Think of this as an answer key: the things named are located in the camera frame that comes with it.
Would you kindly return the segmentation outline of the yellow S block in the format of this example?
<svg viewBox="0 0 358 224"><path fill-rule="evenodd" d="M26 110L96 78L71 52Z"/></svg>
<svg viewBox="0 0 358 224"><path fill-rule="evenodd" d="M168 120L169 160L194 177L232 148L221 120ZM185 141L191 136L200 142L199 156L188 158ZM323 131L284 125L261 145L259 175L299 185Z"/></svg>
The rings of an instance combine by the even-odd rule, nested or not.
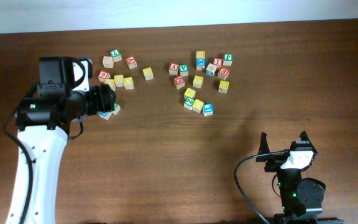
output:
<svg viewBox="0 0 358 224"><path fill-rule="evenodd" d="M193 87L195 88L202 88L204 78L198 75L194 76L193 79Z"/></svg>

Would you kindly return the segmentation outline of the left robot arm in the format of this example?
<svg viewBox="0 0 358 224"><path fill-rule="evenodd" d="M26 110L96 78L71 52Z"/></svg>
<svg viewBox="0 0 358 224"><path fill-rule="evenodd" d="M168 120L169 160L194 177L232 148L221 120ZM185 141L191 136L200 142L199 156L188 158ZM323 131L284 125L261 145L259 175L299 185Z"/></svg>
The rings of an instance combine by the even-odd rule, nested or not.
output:
<svg viewBox="0 0 358 224"><path fill-rule="evenodd" d="M18 146L18 163L7 223L55 223L58 175L70 126L119 110L114 88L90 86L90 58L42 57L40 81L32 85L10 117L17 134L6 135Z"/></svg>

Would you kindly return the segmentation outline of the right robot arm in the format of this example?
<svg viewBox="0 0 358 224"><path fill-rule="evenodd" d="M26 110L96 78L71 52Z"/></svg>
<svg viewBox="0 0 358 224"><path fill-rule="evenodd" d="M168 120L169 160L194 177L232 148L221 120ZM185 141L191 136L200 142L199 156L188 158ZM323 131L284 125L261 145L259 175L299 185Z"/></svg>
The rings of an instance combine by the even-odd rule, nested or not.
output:
<svg viewBox="0 0 358 224"><path fill-rule="evenodd" d="M344 223L338 218L319 218L326 184L320 180L301 176L312 166L318 152L307 133L293 141L289 149L272 152L267 134L261 133L257 162L265 164L265 172L275 173L282 203L282 213L273 216L274 223Z"/></svg>

